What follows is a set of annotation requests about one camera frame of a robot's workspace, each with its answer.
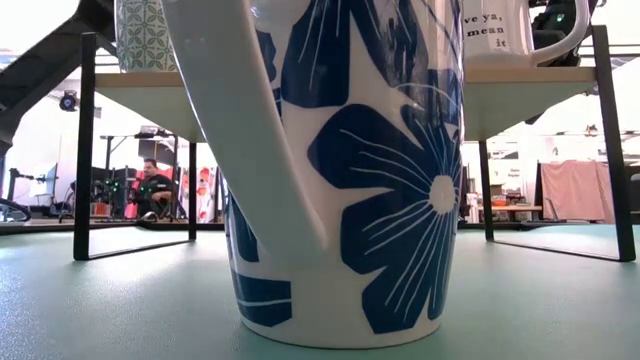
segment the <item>patterned mug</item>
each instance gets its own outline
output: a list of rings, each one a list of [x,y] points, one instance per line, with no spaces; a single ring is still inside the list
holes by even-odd
[[[375,348],[435,331],[461,181],[459,0],[163,0],[233,196],[243,323]]]
[[[160,0],[116,0],[115,24],[123,72],[177,70]]]

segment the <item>man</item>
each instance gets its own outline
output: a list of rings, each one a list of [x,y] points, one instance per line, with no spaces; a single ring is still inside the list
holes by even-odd
[[[138,190],[142,200],[138,203],[138,216],[142,217],[154,208],[164,209],[171,201],[173,185],[171,179],[158,173],[158,163],[155,159],[144,159],[144,179]]]

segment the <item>mug base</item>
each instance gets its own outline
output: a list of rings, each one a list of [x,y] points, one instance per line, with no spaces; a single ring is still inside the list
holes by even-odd
[[[295,345],[316,349],[330,349],[330,350],[367,350],[367,349],[381,349],[387,347],[395,347],[406,345],[435,333],[439,328],[441,322],[432,322],[429,328],[411,329],[400,331],[393,334],[374,335],[371,334],[365,339],[345,339],[343,337],[329,336],[326,338],[319,338],[317,336],[310,337],[305,336],[304,333],[298,331],[291,334],[274,331],[273,328],[264,327],[252,323],[251,321],[242,318],[242,323],[249,330],[254,333],[265,337],[269,340],[277,341],[287,345]]]

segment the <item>pink cloth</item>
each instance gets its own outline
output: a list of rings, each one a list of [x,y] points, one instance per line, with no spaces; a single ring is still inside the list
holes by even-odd
[[[542,194],[551,200],[560,220],[614,222],[611,183],[606,164],[565,161],[542,164]],[[549,202],[543,202],[545,219],[552,219]]]

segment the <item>mug handle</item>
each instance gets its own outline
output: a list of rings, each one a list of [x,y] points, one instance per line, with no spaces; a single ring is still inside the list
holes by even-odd
[[[283,264],[321,259],[326,230],[296,171],[249,0],[162,5],[194,114],[257,240]]]
[[[573,29],[567,37],[559,42],[533,51],[531,58],[535,65],[542,64],[568,53],[584,40],[584,34],[589,27],[589,4],[588,0],[575,0],[575,2],[576,22],[573,25]]]

